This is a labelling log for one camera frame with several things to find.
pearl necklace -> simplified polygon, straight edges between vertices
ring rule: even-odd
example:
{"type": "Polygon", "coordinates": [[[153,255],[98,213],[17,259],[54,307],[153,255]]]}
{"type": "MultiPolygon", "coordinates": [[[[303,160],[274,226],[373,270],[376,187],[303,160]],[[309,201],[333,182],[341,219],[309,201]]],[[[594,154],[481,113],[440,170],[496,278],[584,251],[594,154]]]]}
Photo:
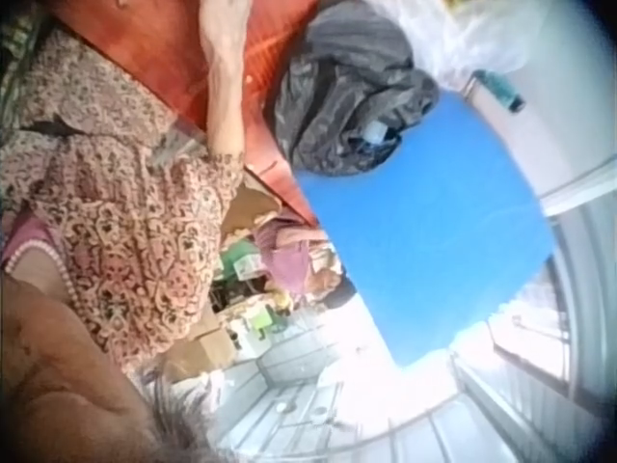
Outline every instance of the pearl necklace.
{"type": "Polygon", "coordinates": [[[21,260],[24,254],[33,248],[37,248],[43,251],[54,262],[54,264],[56,265],[56,268],[58,269],[58,272],[60,273],[62,281],[65,284],[65,287],[67,289],[68,297],[70,298],[74,306],[77,307],[77,304],[78,304],[77,291],[75,291],[75,286],[73,286],[73,283],[70,280],[70,277],[68,276],[67,266],[65,265],[65,262],[60,257],[58,252],[46,242],[40,241],[39,239],[31,239],[29,241],[22,243],[17,248],[17,250],[13,253],[13,255],[9,258],[9,261],[7,262],[7,265],[5,267],[5,271],[9,275],[11,275],[15,270],[15,266],[21,260]]]}

skin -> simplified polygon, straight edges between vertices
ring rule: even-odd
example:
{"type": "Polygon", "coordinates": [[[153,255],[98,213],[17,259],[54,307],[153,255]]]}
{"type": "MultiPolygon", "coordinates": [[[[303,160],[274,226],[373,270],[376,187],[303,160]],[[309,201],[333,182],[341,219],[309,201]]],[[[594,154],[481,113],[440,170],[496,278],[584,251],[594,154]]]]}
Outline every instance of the skin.
{"type": "MultiPolygon", "coordinates": [[[[277,234],[278,248],[302,241],[319,244],[328,241],[328,235],[321,229],[302,226],[286,227],[277,234]]],[[[334,263],[335,256],[330,254],[327,267],[331,267],[334,263]]],[[[323,268],[318,272],[313,272],[311,268],[305,279],[305,290],[307,293],[314,294],[317,299],[321,299],[333,291],[338,284],[340,284],[340,275],[334,270],[323,268]]]]}
{"type": "MultiPolygon", "coordinates": [[[[201,0],[210,64],[208,147],[243,156],[243,52],[250,0],[201,0]]],[[[150,461],[148,405],[66,304],[44,253],[2,274],[2,425],[25,461],[150,461]]]]}

plastic bag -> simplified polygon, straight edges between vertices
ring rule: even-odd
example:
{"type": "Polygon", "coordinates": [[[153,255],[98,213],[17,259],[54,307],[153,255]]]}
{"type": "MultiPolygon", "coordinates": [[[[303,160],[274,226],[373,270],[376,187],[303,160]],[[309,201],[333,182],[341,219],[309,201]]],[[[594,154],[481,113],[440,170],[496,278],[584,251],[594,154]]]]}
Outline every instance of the plastic bag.
{"type": "Polygon", "coordinates": [[[527,61],[552,0],[366,0],[398,24],[416,66],[461,91],[477,69],[511,72],[527,61]]]}

woman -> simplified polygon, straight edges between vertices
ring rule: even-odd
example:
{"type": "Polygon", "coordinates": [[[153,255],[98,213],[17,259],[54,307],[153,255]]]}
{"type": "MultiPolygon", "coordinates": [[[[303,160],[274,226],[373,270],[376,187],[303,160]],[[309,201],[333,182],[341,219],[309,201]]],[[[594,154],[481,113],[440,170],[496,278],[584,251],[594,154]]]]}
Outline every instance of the woman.
{"type": "Polygon", "coordinates": [[[250,7],[201,0],[208,153],[167,167],[149,161],[171,111],[67,33],[43,44],[0,149],[0,417],[20,461],[217,461],[205,422],[191,432],[161,394],[152,409],[121,370],[182,338],[207,298],[243,167],[250,7]]]}
{"type": "Polygon", "coordinates": [[[328,309],[335,309],[353,297],[356,290],[343,272],[336,273],[335,255],[318,271],[312,267],[310,247],[328,241],[328,235],[309,227],[290,209],[254,232],[255,244],[272,280],[296,297],[311,295],[328,309]]]}

blue tarp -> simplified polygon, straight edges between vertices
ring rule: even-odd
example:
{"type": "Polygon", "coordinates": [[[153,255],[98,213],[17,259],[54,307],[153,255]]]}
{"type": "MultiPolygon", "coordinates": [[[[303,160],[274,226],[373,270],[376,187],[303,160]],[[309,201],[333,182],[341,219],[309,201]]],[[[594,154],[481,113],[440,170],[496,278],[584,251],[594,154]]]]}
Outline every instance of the blue tarp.
{"type": "Polygon", "coordinates": [[[552,252],[507,148],[455,94],[376,170],[296,174],[401,367],[495,312],[552,252]]]}

